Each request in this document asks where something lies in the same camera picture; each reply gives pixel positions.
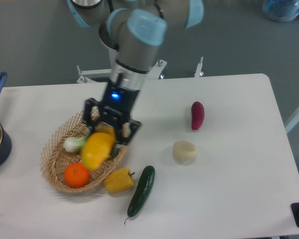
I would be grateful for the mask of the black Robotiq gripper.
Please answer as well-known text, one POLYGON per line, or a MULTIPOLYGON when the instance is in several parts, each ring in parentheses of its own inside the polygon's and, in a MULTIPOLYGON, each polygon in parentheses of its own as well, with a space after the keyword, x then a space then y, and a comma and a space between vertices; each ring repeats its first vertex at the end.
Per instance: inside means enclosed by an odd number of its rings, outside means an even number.
POLYGON ((131 111, 139 92, 140 90, 121 87, 109 80, 100 101, 95 98, 85 101, 83 123, 90 133, 96 132, 100 122, 112 126, 116 135, 115 148, 127 146, 142 126, 140 121, 131 119, 131 111), (93 107, 99 113, 96 119, 92 119, 93 107))

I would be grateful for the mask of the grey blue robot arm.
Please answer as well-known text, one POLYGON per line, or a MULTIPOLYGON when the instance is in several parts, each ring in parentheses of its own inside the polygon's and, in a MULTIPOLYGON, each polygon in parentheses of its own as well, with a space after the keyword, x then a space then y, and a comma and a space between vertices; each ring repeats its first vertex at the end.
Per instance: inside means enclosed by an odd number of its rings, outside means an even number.
POLYGON ((114 129, 115 147, 127 145, 142 125, 131 118, 131 111, 166 32, 199 24, 203 2, 70 0, 67 4, 81 27, 104 26, 105 41, 117 53, 101 100, 85 102, 83 123, 92 133, 105 123, 114 129))

